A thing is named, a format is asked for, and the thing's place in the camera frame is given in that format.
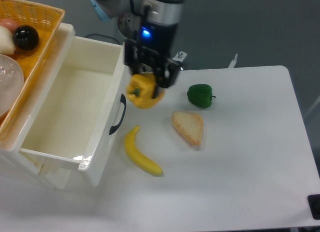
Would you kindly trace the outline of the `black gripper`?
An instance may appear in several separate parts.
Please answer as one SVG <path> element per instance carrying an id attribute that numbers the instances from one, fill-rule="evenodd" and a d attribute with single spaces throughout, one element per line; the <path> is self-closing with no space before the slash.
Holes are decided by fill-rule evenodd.
<path id="1" fill-rule="evenodd" d="M 181 62 L 170 55 L 180 15 L 180 6 L 143 6 L 137 41 L 124 42 L 124 64 L 132 75 L 146 72 L 145 66 L 151 68 L 155 77 L 152 98 L 160 95 L 160 88 L 174 85 L 181 71 Z"/>

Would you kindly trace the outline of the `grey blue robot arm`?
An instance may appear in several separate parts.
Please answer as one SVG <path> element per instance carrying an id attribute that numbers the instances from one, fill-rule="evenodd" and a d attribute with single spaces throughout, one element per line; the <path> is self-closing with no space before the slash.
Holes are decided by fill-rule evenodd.
<path id="1" fill-rule="evenodd" d="M 126 18 L 123 32 L 124 64 L 132 74 L 140 74 L 143 66 L 155 76 L 152 97 L 160 88 L 175 83 L 181 63 L 173 60 L 171 47 L 179 26 L 185 0 L 90 0 L 98 17 L 104 21 Z"/>

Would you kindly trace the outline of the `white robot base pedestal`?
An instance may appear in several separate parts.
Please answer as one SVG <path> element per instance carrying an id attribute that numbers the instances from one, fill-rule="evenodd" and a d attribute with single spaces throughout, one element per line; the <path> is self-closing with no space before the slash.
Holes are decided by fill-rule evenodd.
<path id="1" fill-rule="evenodd" d="M 118 17 L 117 25 L 121 34 L 128 40 L 137 41 L 141 19 L 131 12 Z"/>

